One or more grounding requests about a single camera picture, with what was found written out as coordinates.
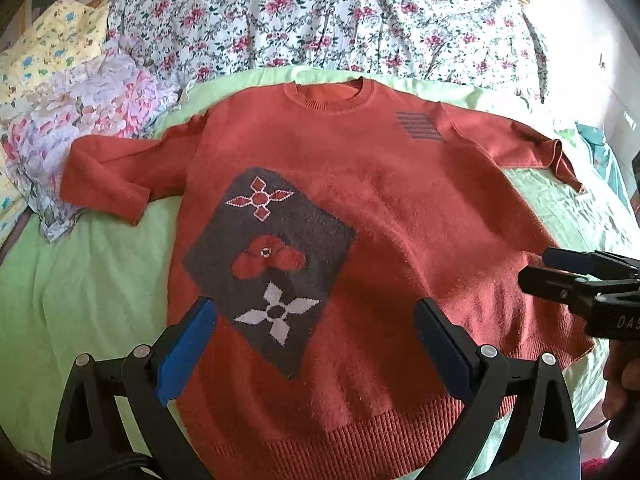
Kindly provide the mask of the person's right hand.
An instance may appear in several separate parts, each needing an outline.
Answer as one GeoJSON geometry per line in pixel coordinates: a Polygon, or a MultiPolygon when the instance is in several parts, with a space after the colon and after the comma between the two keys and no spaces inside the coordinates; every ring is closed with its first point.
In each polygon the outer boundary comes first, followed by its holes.
{"type": "Polygon", "coordinates": [[[611,340],[608,359],[603,369],[606,382],[602,413],[610,421],[608,436],[623,443],[632,434],[639,399],[639,343],[638,341],[611,340]]]}

